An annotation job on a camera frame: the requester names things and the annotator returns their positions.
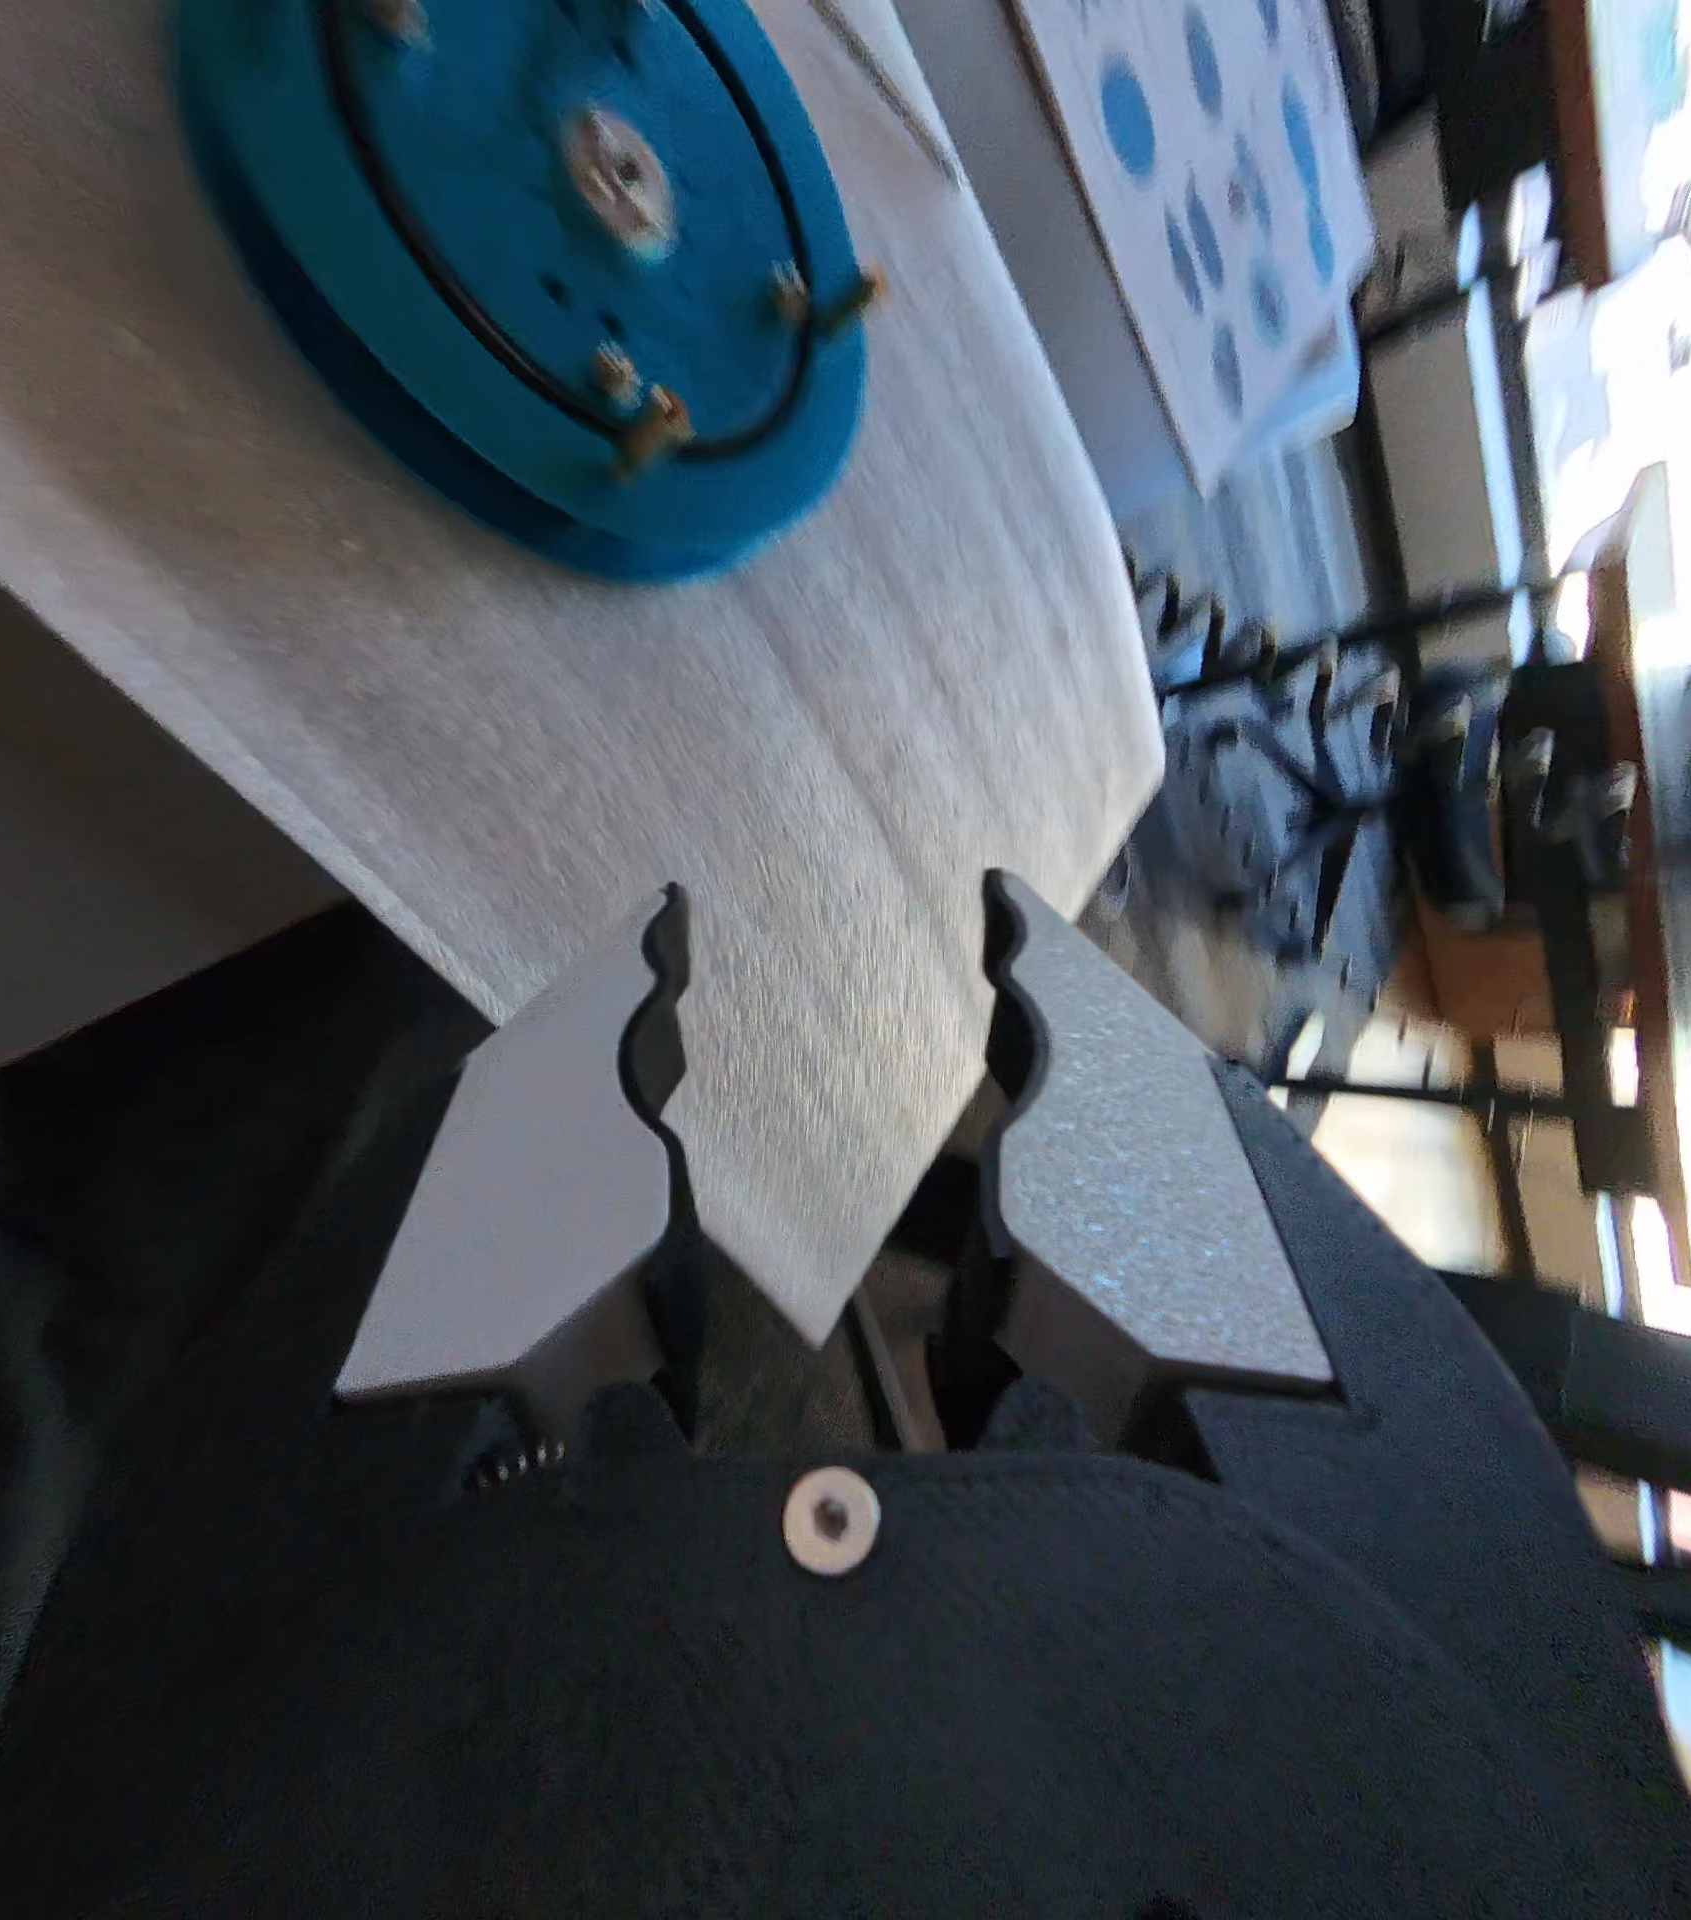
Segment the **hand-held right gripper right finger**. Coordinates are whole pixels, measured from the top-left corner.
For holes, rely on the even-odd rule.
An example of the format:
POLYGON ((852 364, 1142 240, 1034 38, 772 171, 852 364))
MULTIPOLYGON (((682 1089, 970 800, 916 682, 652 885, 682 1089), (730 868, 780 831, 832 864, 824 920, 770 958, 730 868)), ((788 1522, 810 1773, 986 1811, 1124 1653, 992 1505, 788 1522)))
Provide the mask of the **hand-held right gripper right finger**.
POLYGON ((932 1341, 946 1438, 976 1445, 1022 1380, 1108 1451, 1164 1438, 1194 1389, 1336 1405, 1220 1061, 1022 877, 982 900, 1002 1113, 932 1341))

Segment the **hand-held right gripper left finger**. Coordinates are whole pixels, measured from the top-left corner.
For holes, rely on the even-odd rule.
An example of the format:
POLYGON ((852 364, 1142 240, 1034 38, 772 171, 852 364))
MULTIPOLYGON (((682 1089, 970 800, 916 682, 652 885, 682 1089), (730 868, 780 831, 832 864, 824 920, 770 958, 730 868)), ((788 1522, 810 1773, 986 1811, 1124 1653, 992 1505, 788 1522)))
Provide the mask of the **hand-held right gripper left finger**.
POLYGON ((336 1405, 498 1397, 546 1454, 618 1384, 658 1384, 694 1424, 702 1242, 666 1120, 690 934, 670 883, 468 1055, 336 1405))

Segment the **blue round metal turntable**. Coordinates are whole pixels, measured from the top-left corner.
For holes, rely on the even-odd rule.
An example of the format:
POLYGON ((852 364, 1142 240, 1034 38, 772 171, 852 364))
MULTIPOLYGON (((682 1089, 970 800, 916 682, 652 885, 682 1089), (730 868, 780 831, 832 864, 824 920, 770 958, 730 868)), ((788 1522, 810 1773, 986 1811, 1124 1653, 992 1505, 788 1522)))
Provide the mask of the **blue round metal turntable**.
POLYGON ((670 585, 808 519, 858 439, 868 266, 750 5, 187 3, 187 151, 304 362, 402 468, 572 573, 670 585), (648 391, 696 441, 622 485, 648 391))

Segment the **person's dark trousers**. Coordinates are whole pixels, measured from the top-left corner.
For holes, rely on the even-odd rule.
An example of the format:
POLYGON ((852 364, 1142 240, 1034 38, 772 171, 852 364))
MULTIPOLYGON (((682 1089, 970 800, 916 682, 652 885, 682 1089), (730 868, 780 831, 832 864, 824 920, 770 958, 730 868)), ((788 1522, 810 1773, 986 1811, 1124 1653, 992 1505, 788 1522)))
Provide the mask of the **person's dark trousers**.
POLYGON ((0 1733, 141 1409, 488 1037, 342 905, 0 1068, 0 1733))

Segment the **white foam sheet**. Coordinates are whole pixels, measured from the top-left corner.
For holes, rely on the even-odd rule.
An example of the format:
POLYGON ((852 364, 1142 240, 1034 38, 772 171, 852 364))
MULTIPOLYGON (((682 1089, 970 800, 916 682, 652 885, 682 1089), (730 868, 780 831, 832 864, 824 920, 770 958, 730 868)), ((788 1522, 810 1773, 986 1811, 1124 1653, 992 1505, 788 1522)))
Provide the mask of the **white foam sheet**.
POLYGON ((890 281, 828 502, 584 583, 426 493, 261 309, 163 5, 0 5, 0 585, 492 1020, 666 883, 700 1218, 810 1345, 982 1070, 982 877, 1062 916, 1162 778, 1140 619, 976 196, 760 19, 890 281))

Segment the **printed instruction manual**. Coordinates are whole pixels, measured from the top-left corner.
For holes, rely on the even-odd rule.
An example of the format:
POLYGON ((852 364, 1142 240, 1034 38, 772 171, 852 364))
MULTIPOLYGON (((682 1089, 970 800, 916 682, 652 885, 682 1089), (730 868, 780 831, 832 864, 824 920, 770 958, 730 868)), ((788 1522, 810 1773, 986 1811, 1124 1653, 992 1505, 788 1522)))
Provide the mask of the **printed instruction manual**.
POLYGON ((1330 6, 1010 10, 1198 488, 1342 430, 1376 224, 1330 6))

